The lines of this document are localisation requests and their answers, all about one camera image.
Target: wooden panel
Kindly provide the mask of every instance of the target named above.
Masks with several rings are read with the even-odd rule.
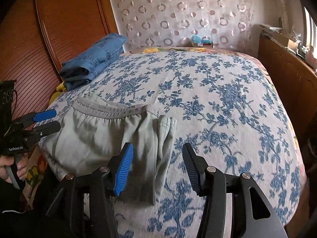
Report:
[[[45,43],[58,71],[62,62],[116,30],[104,13],[106,4],[105,0],[36,0]]]
[[[261,37],[259,59],[267,69],[300,145],[316,130],[317,77],[301,59]]]
[[[16,0],[0,25],[0,80],[16,79],[13,118],[47,107],[61,82],[39,29],[34,0]]]

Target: beige pants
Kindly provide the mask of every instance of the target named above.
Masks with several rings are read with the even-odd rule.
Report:
[[[120,198],[154,205],[171,160],[176,120],[153,112],[151,105],[128,107],[93,93],[79,96],[61,118],[61,130],[45,140],[44,149],[58,159],[63,174],[82,176],[107,165],[126,142],[132,143],[134,157]]]

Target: white cable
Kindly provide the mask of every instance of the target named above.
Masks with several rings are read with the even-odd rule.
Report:
[[[14,213],[18,213],[18,214],[24,214],[26,211],[24,211],[24,212],[19,212],[19,211],[15,211],[15,210],[4,210],[4,211],[2,211],[2,213],[6,213],[6,212],[14,212]]]

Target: bed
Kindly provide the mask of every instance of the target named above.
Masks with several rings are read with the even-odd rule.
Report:
[[[120,57],[89,85],[62,93],[49,106],[57,111],[53,120],[89,91],[125,105],[154,104],[157,114],[178,121],[161,200],[155,206],[114,201],[120,237],[196,236],[204,198],[197,197],[189,183],[181,155],[186,142],[224,173],[250,173],[281,222],[291,220],[305,170],[291,122],[258,60],[224,50],[147,48]],[[58,158],[43,150],[44,142],[39,142],[39,150],[62,179],[67,172]],[[227,195],[224,237],[230,237],[230,207]]]

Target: human hand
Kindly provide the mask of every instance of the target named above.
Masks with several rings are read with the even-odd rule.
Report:
[[[17,168],[17,176],[20,180],[25,180],[26,176],[28,175],[28,154],[24,153],[22,159],[18,162]],[[5,169],[6,166],[10,166],[14,163],[14,157],[12,156],[0,156],[0,178],[5,180],[6,182],[12,183],[7,170]]]

